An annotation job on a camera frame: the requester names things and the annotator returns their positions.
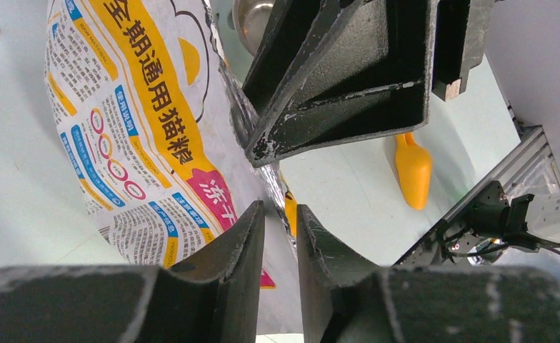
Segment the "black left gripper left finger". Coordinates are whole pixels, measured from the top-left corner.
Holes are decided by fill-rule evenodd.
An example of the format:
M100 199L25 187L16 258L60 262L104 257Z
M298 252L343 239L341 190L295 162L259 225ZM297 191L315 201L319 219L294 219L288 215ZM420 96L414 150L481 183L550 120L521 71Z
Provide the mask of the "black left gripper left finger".
M0 342L254 342L264 204L165 269L48 265L0 269Z

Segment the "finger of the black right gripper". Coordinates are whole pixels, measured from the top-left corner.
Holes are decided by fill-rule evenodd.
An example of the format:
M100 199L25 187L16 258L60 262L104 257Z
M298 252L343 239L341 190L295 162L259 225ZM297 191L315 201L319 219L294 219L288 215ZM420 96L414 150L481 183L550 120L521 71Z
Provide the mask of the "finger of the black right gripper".
M254 166L428 123L436 1L276 1L243 85Z
M480 65L494 0L438 3L432 92L449 101L466 91L469 72Z

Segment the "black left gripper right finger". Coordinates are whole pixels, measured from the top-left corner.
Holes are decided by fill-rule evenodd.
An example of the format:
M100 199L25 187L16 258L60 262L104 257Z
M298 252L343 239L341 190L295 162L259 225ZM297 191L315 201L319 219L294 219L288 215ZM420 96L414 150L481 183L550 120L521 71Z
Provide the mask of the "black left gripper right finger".
M530 267L381 267L298 205L305 342L560 342L560 283Z

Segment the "yellow plastic scoop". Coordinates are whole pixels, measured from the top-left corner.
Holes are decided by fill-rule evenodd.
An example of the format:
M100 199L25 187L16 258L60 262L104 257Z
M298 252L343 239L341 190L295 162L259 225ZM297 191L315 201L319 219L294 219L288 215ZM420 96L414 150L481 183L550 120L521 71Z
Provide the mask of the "yellow plastic scoop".
M395 164L406 203L413 209L423 210L429 196L433 159L416 143L412 132L396 135Z

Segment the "pet food bag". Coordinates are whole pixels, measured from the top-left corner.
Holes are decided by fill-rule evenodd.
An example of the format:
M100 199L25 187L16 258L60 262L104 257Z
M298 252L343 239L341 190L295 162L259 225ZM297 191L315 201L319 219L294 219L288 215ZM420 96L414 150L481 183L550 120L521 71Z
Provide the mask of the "pet food bag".
M266 207L259 334L300 334L296 242L277 166L244 152L253 106L208 1L50 1L45 84L100 235L170 267Z

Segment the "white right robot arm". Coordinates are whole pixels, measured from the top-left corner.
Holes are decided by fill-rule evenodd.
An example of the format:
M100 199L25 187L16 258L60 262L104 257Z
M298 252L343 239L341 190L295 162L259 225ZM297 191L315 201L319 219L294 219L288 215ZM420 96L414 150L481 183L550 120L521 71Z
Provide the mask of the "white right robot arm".
M255 166L375 264L560 247L560 195L509 198L531 158L483 58L492 1L236 1Z

